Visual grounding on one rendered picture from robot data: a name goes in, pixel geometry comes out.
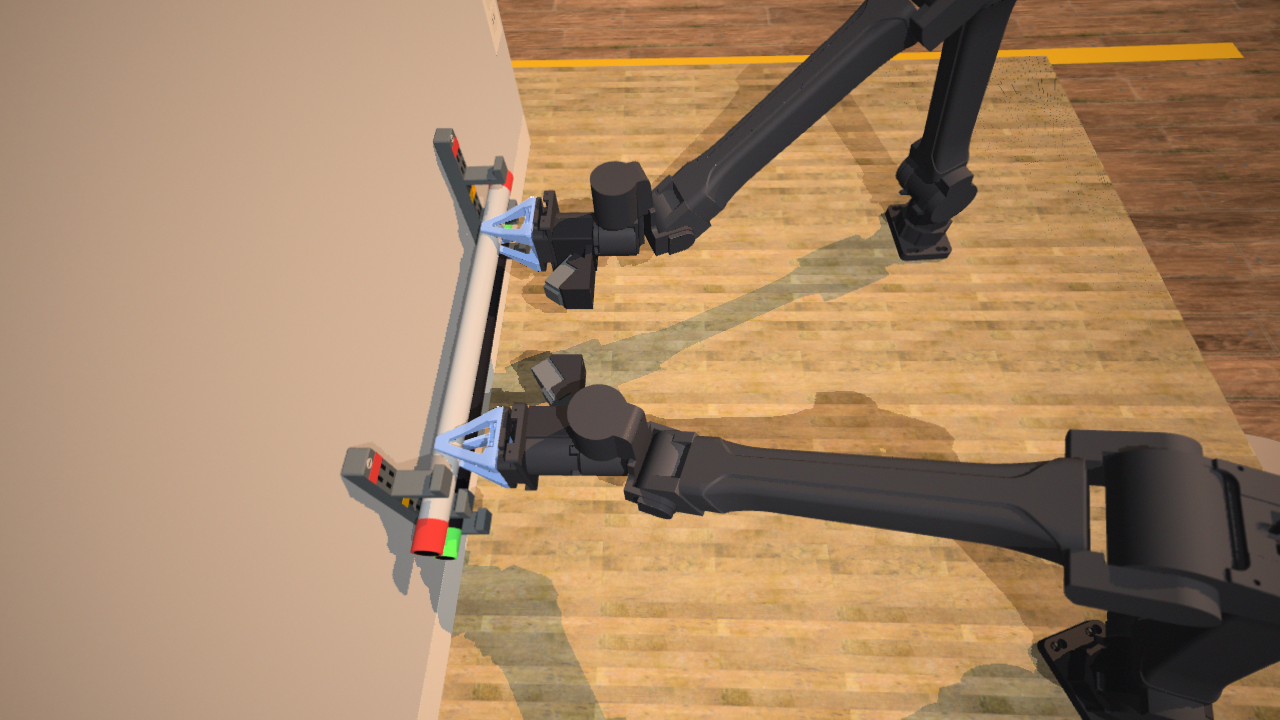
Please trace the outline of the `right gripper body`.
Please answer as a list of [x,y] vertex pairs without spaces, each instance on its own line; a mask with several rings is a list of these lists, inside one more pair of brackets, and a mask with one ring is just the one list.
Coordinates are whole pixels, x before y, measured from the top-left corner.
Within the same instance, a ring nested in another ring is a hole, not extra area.
[[[547,208],[543,206],[543,202],[547,202]],[[561,213],[556,199],[556,190],[544,190],[543,202],[541,197],[536,197],[532,215],[532,243],[538,252],[541,272],[547,272],[547,263],[550,263],[553,272],[558,266],[552,242],[554,218],[593,218],[594,246],[599,246],[599,223],[594,211]]]

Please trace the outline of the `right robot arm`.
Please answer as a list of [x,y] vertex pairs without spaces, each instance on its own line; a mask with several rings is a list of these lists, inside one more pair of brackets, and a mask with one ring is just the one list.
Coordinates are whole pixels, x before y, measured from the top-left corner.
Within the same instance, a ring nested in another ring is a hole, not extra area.
[[639,161],[596,167],[590,186],[599,246],[594,246],[593,218],[554,218],[558,266],[543,286],[547,299],[566,309],[593,309],[594,247],[599,256],[637,256],[646,236],[655,256],[690,249],[742,184],[868,76],[916,42],[932,51],[945,41],[924,133],[896,172],[899,193],[914,200],[890,205],[884,217],[902,261],[948,258],[951,218],[977,196],[974,174],[966,168],[972,132],[1018,0],[911,1],[861,3],[721,140],[654,190]]

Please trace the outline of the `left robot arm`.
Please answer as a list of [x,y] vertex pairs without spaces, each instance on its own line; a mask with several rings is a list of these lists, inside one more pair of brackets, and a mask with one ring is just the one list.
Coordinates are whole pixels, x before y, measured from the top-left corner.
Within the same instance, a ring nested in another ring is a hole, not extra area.
[[[529,406],[526,438],[573,438],[581,477],[628,477],[639,511],[778,512],[1062,565],[1068,600],[1108,611],[1037,643],[1082,720],[1213,720],[1226,685],[1280,661],[1280,475],[1190,437],[1069,429],[1065,457],[1039,462],[759,448],[646,421],[585,387],[582,354],[531,370],[550,406]],[[1088,551],[1091,486],[1107,564]]]

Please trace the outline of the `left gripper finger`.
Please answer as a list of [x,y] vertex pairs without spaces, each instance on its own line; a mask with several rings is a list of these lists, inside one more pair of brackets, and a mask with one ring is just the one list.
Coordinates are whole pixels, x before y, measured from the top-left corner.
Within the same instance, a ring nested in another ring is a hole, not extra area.
[[[468,421],[462,427],[457,427],[452,430],[443,433],[442,436],[436,436],[434,448],[442,454],[447,454],[452,457],[457,457],[477,468],[483,468],[486,471],[499,473],[497,470],[497,460],[499,454],[499,448],[497,445],[500,432],[502,411],[503,407],[494,407],[490,411],[483,414],[481,416],[475,418],[472,421]],[[454,445],[449,445],[452,439],[468,436],[476,430],[483,430],[486,427],[490,427],[490,429],[489,429],[486,448],[484,448],[483,454],[476,454],[474,451],[468,451],[466,448],[460,448],[456,447]]]
[[[477,437],[474,437],[474,438],[471,438],[471,439],[465,439],[465,446],[463,446],[463,448],[467,448],[467,450],[472,450],[472,448],[481,448],[481,447],[486,447],[486,442],[488,442],[488,436],[489,436],[489,433],[486,433],[486,434],[484,434],[484,436],[477,436]],[[492,473],[492,471],[486,471],[486,470],[485,470],[485,469],[483,469],[483,468],[477,468],[477,466],[475,466],[475,465],[472,465],[472,464],[468,464],[468,462],[465,462],[465,461],[462,461],[462,460],[461,460],[461,462],[460,462],[460,468],[465,468],[465,469],[466,469],[466,470],[468,470],[468,471],[474,471],[474,473],[475,473],[475,474],[477,474],[479,477],[483,477],[483,478],[485,478],[486,480],[492,480],[493,483],[495,483],[495,484],[498,484],[498,486],[502,486],[502,487],[504,487],[504,488],[509,488],[509,486],[507,484],[507,482],[504,480],[504,478],[503,478],[503,477],[500,477],[500,473]]]

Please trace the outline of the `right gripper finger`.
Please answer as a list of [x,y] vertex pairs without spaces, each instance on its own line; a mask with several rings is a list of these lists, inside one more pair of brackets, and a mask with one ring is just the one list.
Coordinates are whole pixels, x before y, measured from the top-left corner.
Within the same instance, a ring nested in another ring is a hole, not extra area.
[[[508,211],[494,217],[486,222],[481,223],[481,232],[492,236],[500,237],[503,240],[511,240],[518,243],[525,243],[532,246],[532,215],[535,208],[536,197],[530,197],[517,206],[509,209]],[[499,225],[502,223],[513,220],[518,217],[525,217],[524,224],[518,229],[513,228],[499,228],[493,225]]]
[[[503,240],[502,238],[502,243],[509,243],[509,242],[515,242],[515,241],[509,241],[509,240]],[[539,265],[539,260],[538,260],[538,252],[536,252],[536,249],[535,249],[534,245],[531,246],[529,254],[518,252],[515,249],[508,249],[508,247],[500,245],[500,254],[503,254],[503,255],[506,255],[508,258],[515,259],[516,261],[524,264],[525,266],[531,268],[535,272],[541,272],[540,265]]]

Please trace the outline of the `beige bar with red ends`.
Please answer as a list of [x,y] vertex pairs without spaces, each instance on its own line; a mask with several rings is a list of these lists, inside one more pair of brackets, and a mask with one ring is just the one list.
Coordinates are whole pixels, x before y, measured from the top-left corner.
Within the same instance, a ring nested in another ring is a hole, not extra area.
[[[507,211],[512,184],[513,176],[509,170],[506,184],[489,184],[483,222]],[[468,423],[500,242],[502,238],[497,236],[479,232],[436,436]],[[433,448],[429,470],[433,470],[434,464],[444,464],[451,471],[454,471],[454,477],[449,498],[422,498],[411,546],[411,553],[421,556],[442,556],[444,552],[460,471],[460,459],[442,454],[435,448]]]

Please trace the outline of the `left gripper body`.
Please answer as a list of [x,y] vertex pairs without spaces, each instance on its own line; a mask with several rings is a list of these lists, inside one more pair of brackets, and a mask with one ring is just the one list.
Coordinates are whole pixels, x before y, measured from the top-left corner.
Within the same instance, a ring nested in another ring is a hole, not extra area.
[[503,407],[497,470],[509,488],[525,484],[525,491],[538,491],[539,477],[581,477],[579,454],[571,454],[575,439],[526,438],[527,420],[527,404]]

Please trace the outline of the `black bar with green ends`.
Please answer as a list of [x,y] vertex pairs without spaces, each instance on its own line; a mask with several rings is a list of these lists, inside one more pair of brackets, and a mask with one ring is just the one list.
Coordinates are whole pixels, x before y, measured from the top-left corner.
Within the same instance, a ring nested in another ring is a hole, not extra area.
[[[477,375],[474,387],[474,398],[470,407],[468,421],[472,421],[475,418],[481,416],[483,413],[483,400],[486,388],[486,375],[492,357],[492,345],[494,340],[497,315],[500,304],[500,291],[504,279],[506,260],[507,256],[499,252],[499,259],[497,264],[497,275],[492,291],[492,302],[486,318],[486,328],[483,340],[483,350],[477,366]],[[460,488],[468,488],[470,478],[471,478],[471,471],[466,470],[465,468],[460,468],[454,492],[458,492]],[[449,527],[445,536],[444,552],[442,556],[436,556],[433,559],[456,560],[458,557],[463,519],[465,518],[449,519]]]

